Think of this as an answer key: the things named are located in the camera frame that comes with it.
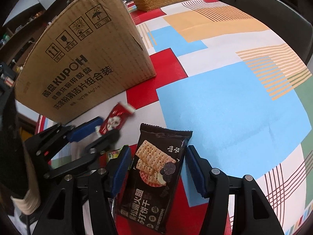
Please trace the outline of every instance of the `red candy wrapper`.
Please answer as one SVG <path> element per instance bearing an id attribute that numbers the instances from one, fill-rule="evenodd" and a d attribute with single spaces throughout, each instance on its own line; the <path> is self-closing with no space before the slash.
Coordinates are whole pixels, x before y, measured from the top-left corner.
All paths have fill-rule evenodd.
<path id="1" fill-rule="evenodd" d="M 126 119 L 135 112 L 135 108 L 132 106 L 118 102 L 111 110 L 109 116 L 104 120 L 100 126 L 99 133 L 106 134 L 108 131 L 113 129 L 121 129 L 125 124 Z"/>

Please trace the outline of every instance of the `cardboard box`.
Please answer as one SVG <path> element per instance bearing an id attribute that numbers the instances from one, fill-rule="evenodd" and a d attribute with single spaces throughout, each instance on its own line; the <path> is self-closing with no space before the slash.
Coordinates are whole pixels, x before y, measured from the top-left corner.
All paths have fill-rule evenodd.
<path id="1" fill-rule="evenodd" d="M 67 123 L 155 74 L 122 0 L 75 0 L 26 59 L 16 99 Z"/>

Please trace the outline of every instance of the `silver bolt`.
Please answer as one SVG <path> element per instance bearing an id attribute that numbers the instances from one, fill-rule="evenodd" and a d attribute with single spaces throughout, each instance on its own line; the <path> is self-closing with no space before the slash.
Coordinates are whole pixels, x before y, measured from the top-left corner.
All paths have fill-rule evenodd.
<path id="1" fill-rule="evenodd" d="M 217 168 L 213 168 L 211 171 L 212 171 L 212 173 L 215 174 L 215 175 L 220 174 L 220 170 L 217 169 Z"/>
<path id="2" fill-rule="evenodd" d="M 100 169 L 98 169 L 98 173 L 100 175 L 102 175 L 102 174 L 106 173 L 106 169 L 105 168 L 100 168 Z"/>
<path id="3" fill-rule="evenodd" d="M 73 176 L 72 175 L 66 175 L 65 177 L 64 177 L 64 179 L 66 180 L 66 181 L 70 181 L 71 179 L 73 178 Z"/>
<path id="4" fill-rule="evenodd" d="M 245 179 L 248 181 L 252 181 L 253 177 L 251 175 L 245 175 Z"/>

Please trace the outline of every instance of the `cracker package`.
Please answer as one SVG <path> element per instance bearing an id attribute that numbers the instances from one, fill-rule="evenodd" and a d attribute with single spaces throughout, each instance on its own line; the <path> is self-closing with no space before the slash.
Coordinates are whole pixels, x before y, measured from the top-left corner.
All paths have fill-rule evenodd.
<path id="1" fill-rule="evenodd" d="M 191 136 L 191 131 L 173 131 L 141 124 L 120 215 L 165 233 Z"/>

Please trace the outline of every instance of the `black cracker wrapper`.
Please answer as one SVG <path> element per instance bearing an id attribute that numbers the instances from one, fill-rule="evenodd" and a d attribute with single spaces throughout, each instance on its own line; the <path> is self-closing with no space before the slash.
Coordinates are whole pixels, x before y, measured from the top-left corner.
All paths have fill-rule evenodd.
<path id="1" fill-rule="evenodd" d="M 120 215 L 155 231 L 165 233 L 165 226 L 180 177 L 185 150 L 191 136 L 192 131 L 174 131 L 141 124 L 136 152 L 141 144 L 147 140 L 173 158 L 176 163 L 175 167 L 172 164 L 166 165 L 165 169 L 160 171 L 159 176 L 163 177 L 163 183 L 166 182 L 166 185 L 146 183 L 144 180 L 148 181 L 148 174 L 136 168 L 139 157 L 135 155 L 118 211 Z"/>

